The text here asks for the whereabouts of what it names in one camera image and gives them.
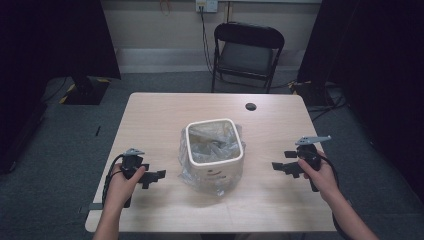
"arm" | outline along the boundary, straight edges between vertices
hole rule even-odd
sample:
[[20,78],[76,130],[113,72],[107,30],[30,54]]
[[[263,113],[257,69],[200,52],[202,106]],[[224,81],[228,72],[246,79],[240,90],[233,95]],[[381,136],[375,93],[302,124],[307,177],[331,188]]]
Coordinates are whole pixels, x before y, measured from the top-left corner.
[[[116,164],[112,172],[119,172],[119,166],[120,164]],[[121,217],[122,208],[124,207],[125,202],[131,197],[131,194],[134,192],[135,185],[141,176],[143,176],[144,172],[144,167],[139,168],[134,176],[129,180],[127,180],[120,172],[113,176],[93,240],[118,239],[119,218]]]
[[378,239],[353,210],[340,192],[330,165],[321,160],[321,169],[315,171],[305,160],[299,159],[305,178],[311,178],[327,202],[343,231],[352,239]]

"wooden table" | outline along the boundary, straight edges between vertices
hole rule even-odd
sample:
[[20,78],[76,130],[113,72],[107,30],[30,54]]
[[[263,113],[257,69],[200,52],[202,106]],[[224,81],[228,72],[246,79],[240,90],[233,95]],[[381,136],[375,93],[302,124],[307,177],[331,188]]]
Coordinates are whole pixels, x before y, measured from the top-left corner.
[[[257,106],[255,111],[245,108]],[[178,175],[181,130],[191,122],[229,118],[242,126],[244,172],[237,187],[216,197],[194,191]],[[299,96],[259,94],[134,93],[122,117],[94,203],[101,202],[113,159],[129,148],[146,152],[150,171],[165,179],[148,190],[137,186],[121,216],[121,232],[308,232],[335,231],[331,210],[309,181],[274,171],[271,162],[293,162],[302,136],[316,136]],[[96,230],[101,211],[90,211],[86,229]]]

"forearm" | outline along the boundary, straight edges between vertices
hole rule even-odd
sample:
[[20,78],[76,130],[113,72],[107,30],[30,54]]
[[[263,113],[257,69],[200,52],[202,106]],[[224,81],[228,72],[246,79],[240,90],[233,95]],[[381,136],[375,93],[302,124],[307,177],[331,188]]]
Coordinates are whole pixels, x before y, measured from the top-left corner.
[[105,209],[100,217],[99,225],[93,240],[117,240],[119,237],[120,209]]
[[327,203],[339,226],[352,239],[378,239],[340,192],[328,196]]

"gray carpet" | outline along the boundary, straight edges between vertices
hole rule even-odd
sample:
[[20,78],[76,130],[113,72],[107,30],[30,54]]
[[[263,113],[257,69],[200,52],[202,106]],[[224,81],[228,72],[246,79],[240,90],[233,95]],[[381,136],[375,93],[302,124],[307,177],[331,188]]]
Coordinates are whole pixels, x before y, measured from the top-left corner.
[[[279,71],[273,86],[296,78]],[[44,120],[22,152],[16,170],[0,176],[0,239],[91,239],[85,213],[92,201],[129,95],[133,92],[209,92],[208,72],[123,74],[110,84],[99,106],[58,104],[71,84],[47,101]],[[53,79],[45,98],[64,82]],[[225,92],[263,93],[220,83]],[[284,87],[271,93],[290,94]],[[333,89],[332,96],[342,93]],[[314,118],[320,112],[311,112]],[[348,107],[314,121],[322,143],[338,170],[340,187],[381,239],[424,239],[424,207],[402,176],[369,143],[363,126]],[[291,239],[300,239],[293,233]],[[154,239],[149,234],[121,234],[120,239]],[[307,233],[307,240],[342,239],[337,233]]]

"chair leg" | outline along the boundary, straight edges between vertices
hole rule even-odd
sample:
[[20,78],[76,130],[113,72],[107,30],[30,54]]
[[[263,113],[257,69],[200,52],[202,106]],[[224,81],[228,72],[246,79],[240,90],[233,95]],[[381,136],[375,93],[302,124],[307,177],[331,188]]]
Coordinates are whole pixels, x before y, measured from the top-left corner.
[[271,90],[272,78],[268,79],[268,81],[266,81],[266,83],[267,83],[266,93],[268,94],[269,91]]
[[211,93],[215,92],[215,77],[216,77],[216,69],[215,67],[213,68],[213,73],[212,73],[212,88],[211,88]]

